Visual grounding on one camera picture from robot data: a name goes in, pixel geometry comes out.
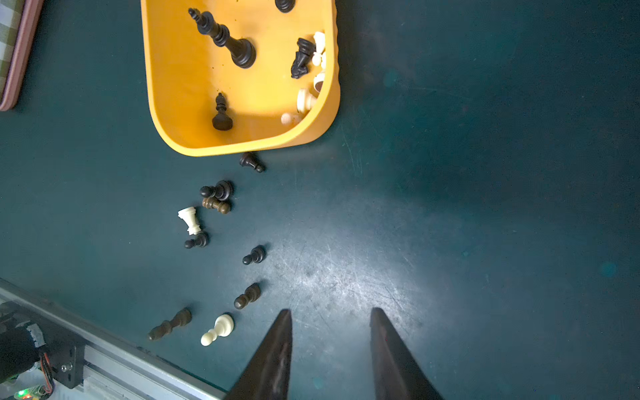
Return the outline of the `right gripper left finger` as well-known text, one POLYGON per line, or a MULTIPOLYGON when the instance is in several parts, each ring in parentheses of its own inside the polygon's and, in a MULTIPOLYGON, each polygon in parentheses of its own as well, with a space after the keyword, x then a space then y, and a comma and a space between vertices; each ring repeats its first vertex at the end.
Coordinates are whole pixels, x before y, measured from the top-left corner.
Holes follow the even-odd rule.
POLYGON ((293 320, 283 309, 225 399, 288 398, 293 352, 293 320))

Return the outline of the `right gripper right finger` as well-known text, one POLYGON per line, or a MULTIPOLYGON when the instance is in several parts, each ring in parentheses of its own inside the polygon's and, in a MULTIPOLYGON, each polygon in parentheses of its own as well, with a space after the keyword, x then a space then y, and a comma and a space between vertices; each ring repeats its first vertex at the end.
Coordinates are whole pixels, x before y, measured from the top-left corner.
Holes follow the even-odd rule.
POLYGON ((443 400, 381 308, 372 309, 370 330, 376 399, 443 400))

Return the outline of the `white pawn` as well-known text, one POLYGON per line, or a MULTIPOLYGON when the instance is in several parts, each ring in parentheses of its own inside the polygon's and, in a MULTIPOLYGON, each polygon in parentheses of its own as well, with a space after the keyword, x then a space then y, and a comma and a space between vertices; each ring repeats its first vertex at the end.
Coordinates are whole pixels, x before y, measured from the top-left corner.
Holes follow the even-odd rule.
POLYGON ((313 35, 313 41, 315 43, 315 51, 312 56, 312 63, 314 66, 321 67, 322 70, 326 69, 326 37, 324 32, 316 32, 313 35))
POLYGON ((298 113, 305 114, 311 111, 318 98, 314 96, 306 88, 302 88, 298 91, 296 106, 298 113))
POLYGON ((201 336, 200 343, 204 347, 210 346, 218 338, 228 337, 234 328, 235 323, 233 317, 228 313, 222 314, 215 320, 213 328, 201 336))
POLYGON ((298 113, 283 113, 280 121, 284 126, 295 125, 302 121, 303 117, 298 113))
POLYGON ((323 84, 325 81, 325 72, 321 72, 318 75, 315 76, 315 78, 313 79, 313 89, 317 92, 320 93, 322 91, 323 88, 323 84))

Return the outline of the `brown pawn low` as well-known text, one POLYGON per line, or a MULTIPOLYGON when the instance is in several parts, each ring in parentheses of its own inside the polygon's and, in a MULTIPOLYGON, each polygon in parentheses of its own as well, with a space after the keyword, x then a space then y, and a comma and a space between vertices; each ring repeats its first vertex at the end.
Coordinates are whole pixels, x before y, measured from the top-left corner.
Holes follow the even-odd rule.
POLYGON ((261 288, 258 283, 253 283, 245 289, 235 300, 233 305, 237 310, 246 308, 250 303, 257 301, 262 294, 261 288))

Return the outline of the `black pawn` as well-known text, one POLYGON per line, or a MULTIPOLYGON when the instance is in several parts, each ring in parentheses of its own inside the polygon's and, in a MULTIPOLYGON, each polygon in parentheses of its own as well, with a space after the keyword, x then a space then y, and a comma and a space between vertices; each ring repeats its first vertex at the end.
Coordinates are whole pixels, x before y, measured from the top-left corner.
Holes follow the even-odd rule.
POLYGON ((206 232, 197 233, 193 238, 190 238, 184 242, 186 249, 191 248, 204 248, 208 245, 209 237, 206 232))
POLYGON ((266 249, 262 245, 258 245, 251 252, 243 257, 243 264, 250 265, 252 263, 261 263, 266 258, 266 249))
POLYGON ((295 0, 275 0, 276 8, 281 13, 289 13, 295 7, 295 0))
POLYGON ((200 195, 203 198, 216 198, 219 201, 227 201, 233 195, 233 185, 229 181, 219 181, 213 186, 202 186, 200 195))

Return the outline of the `white rook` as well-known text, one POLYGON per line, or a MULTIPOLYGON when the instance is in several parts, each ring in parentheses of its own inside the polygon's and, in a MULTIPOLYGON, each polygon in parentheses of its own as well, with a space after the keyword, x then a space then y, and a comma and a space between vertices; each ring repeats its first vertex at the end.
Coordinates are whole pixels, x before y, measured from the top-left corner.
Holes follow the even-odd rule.
POLYGON ((202 229, 200 227, 197 212, 195 207, 189 207, 181 209, 178 212, 178 217, 183 220, 188 226, 188 234, 191 236, 198 235, 202 229))

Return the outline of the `black piece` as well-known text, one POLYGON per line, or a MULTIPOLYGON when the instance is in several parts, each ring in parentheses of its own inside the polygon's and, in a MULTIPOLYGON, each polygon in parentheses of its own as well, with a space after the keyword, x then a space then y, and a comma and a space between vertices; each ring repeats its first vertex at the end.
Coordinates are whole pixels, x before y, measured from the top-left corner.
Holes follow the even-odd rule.
POLYGON ((210 37, 216 46, 226 48, 230 52, 231 59, 236 66, 243 69, 253 66, 257 52, 255 46, 248 39, 233 38, 228 27, 217 23, 209 11, 201 13, 196 8, 190 8, 188 14, 195 21, 201 35, 210 37))
POLYGON ((213 127, 218 131, 228 131, 233 128, 233 119, 228 116, 228 103, 222 93, 218 93, 215 99, 217 114, 212 119, 213 127))
POLYGON ((244 153, 239 160, 239 164, 241 167, 250 167, 257 173, 263 173, 266 171, 265 165, 255 153, 244 153))

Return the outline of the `black knight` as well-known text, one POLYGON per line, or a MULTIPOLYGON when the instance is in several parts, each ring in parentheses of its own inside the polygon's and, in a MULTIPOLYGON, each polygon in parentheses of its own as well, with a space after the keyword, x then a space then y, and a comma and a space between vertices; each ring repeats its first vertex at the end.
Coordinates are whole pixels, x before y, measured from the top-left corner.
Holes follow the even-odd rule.
POLYGON ((316 51, 315 44, 305 38, 299 38, 297 45, 298 51, 291 66, 291 77, 294 79, 299 79, 308 73, 308 64, 316 51))

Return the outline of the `yellow plastic storage box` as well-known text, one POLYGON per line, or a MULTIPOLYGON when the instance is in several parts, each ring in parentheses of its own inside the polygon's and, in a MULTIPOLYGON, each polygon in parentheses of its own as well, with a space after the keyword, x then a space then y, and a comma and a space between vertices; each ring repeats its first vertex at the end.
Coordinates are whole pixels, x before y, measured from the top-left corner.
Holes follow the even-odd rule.
POLYGON ((159 136, 174 151, 190 157, 286 148, 320 138, 333 124, 340 105, 337 5, 298 1, 281 13, 272 1, 144 1, 143 42, 150 113, 159 136), (190 8, 209 11, 233 38, 246 38, 257 51, 253 66, 236 66, 230 52, 198 32, 190 8), (308 64, 308 73, 291 77, 297 41, 326 37, 326 69, 308 64), (313 79, 325 72, 322 91, 313 79), (298 113, 298 91, 318 98, 310 112, 298 113), (216 96, 222 93, 233 128, 218 131, 216 96), (303 119, 284 126, 283 113, 303 119))

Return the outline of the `brown piece front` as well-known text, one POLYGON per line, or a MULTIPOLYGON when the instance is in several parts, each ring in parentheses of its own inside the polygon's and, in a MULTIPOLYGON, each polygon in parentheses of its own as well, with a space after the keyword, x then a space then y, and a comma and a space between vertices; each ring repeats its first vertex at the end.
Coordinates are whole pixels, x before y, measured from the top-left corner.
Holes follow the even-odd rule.
POLYGON ((188 308, 183 308, 171 320, 164 320, 160 325, 148 333, 150 341, 158 341, 169 335, 175 328, 183 327, 192 321, 192 313, 188 308))

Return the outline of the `brown pawn lying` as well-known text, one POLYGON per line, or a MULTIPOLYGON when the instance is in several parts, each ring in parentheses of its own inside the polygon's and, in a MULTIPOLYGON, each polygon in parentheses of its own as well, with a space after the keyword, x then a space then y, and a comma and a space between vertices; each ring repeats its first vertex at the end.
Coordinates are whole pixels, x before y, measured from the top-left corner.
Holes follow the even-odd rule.
POLYGON ((204 198, 202 206, 206 209, 213 209, 221 214, 228 214, 231 211, 231 205, 225 201, 221 201, 215 197, 204 198))

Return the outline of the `black pawn lying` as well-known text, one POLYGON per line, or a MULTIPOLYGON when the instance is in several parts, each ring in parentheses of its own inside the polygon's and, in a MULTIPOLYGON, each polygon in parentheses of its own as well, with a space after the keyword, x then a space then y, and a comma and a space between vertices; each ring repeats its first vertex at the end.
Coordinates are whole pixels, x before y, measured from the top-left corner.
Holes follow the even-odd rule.
POLYGON ((233 195, 233 185, 229 181, 219 181, 213 186, 202 186, 200 195, 203 198, 216 198, 219 201, 227 201, 233 195))

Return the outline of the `green checkered cloth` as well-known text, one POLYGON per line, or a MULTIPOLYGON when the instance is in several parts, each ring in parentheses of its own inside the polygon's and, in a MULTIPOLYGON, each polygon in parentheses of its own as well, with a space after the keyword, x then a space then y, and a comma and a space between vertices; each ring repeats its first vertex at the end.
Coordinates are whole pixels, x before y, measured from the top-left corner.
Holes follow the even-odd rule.
POLYGON ((1 0, 0 41, 1 41, 1 88, 3 94, 17 41, 18 30, 23 16, 24 0, 1 0))

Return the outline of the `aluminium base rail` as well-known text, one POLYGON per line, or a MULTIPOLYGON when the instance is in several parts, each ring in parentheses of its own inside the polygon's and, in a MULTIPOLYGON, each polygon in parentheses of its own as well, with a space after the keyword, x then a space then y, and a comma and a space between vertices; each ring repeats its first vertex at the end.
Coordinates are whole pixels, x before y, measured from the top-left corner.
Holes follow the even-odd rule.
POLYGON ((15 302, 85 341, 83 383, 56 384, 55 398, 223 399, 225 392, 146 350, 3 279, 1 304, 15 302))

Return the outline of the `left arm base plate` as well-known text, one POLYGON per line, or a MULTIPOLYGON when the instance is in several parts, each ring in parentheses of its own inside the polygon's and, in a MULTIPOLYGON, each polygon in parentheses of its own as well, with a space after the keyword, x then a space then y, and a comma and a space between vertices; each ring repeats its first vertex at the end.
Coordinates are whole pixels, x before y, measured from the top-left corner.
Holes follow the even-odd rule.
POLYGON ((53 385, 83 383, 85 341, 76 333, 15 302, 1 304, 1 382, 35 365, 53 385))

